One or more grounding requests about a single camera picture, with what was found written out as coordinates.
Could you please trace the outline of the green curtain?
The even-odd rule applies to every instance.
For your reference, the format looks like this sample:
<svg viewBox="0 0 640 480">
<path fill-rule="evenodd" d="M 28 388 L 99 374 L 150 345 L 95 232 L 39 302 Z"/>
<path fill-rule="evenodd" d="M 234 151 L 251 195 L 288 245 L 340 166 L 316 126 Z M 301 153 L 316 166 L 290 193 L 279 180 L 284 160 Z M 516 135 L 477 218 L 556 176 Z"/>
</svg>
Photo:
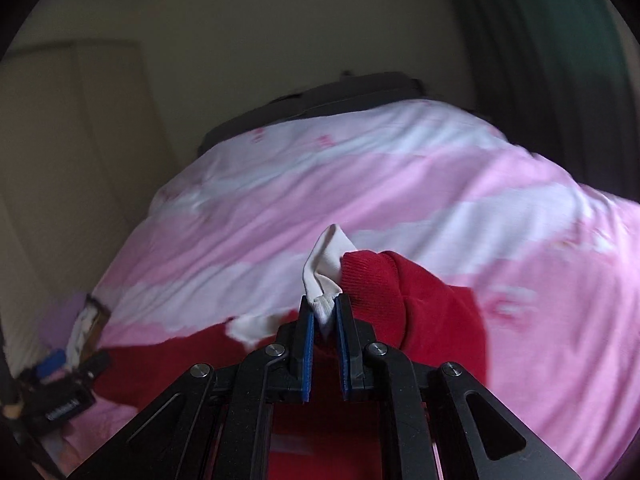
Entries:
<svg viewBox="0 0 640 480">
<path fill-rule="evenodd" d="M 451 0 L 477 108 L 577 181 L 639 197 L 639 103 L 605 0 Z"/>
</svg>

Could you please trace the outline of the white patterned folded clothes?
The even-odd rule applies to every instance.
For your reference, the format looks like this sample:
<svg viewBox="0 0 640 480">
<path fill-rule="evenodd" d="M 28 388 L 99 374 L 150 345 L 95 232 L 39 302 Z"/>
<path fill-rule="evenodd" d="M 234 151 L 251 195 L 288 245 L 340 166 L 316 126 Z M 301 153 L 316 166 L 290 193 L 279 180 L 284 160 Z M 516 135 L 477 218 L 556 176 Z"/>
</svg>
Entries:
<svg viewBox="0 0 640 480">
<path fill-rule="evenodd" d="M 102 330 L 110 319 L 110 311 L 102 304 L 88 299 L 75 318 L 66 346 L 66 365 L 78 367 L 96 352 Z"/>
</svg>

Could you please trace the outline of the purple folded garment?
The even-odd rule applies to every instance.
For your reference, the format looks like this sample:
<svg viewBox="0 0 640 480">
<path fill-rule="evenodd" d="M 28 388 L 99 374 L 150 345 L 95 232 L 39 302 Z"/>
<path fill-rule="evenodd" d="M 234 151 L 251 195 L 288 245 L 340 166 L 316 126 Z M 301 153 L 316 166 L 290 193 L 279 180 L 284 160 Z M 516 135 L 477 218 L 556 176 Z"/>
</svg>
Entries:
<svg viewBox="0 0 640 480">
<path fill-rule="evenodd" d="M 39 322 L 39 339 L 46 348 L 58 350 L 67 346 L 76 318 L 86 302 L 85 292 L 74 292 L 66 299 L 52 304 Z"/>
</svg>

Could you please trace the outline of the white louvered wardrobe doors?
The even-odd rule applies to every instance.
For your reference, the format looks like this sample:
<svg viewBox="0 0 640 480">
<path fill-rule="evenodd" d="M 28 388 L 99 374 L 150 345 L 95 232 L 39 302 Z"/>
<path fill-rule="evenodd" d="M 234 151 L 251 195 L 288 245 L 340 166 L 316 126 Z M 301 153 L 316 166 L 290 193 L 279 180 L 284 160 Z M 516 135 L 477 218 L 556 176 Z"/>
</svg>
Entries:
<svg viewBox="0 0 640 480">
<path fill-rule="evenodd" d="M 12 372 L 46 315 L 99 281 L 179 169 L 126 41 L 59 42 L 1 63 L 1 326 Z"/>
</svg>

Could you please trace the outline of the red Mickey Mouse sweatshirt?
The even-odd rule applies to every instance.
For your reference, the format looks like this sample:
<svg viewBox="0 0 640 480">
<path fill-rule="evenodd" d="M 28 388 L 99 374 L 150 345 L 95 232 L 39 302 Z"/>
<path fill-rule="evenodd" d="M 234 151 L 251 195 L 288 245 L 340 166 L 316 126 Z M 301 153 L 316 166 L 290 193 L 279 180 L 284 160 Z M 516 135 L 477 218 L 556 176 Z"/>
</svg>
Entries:
<svg viewBox="0 0 640 480">
<path fill-rule="evenodd" d="M 486 378 L 486 330 L 471 289 L 447 285 L 396 252 L 359 250 L 336 224 L 311 249 L 303 284 L 321 336 L 336 326 L 331 316 L 338 295 L 346 294 L 356 320 L 371 324 L 378 341 L 414 362 L 457 361 L 479 380 Z M 96 383 L 96 393 L 141 410 L 189 365 L 239 363 L 297 317 L 296 310 L 240 316 L 158 344 L 110 348 L 112 364 Z M 270 478 L 380 478 L 374 411 L 338 400 L 337 355 L 324 338 L 314 346 L 314 365 L 310 402 L 278 417 Z"/>
</svg>

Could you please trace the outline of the pink floral duvet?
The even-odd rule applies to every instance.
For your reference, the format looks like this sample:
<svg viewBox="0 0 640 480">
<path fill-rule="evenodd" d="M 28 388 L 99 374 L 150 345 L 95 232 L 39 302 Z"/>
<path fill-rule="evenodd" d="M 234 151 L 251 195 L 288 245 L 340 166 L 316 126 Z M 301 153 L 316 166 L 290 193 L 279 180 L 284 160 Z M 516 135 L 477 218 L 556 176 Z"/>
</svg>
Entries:
<svg viewBox="0 0 640 480">
<path fill-rule="evenodd" d="M 113 366 L 63 434 L 75 469 L 210 342 L 225 366 L 298 308 L 329 226 L 476 304 L 488 386 L 585 479 L 639 428 L 639 206 L 453 106 L 405 101 L 218 144 L 163 186 L 96 286 Z"/>
</svg>

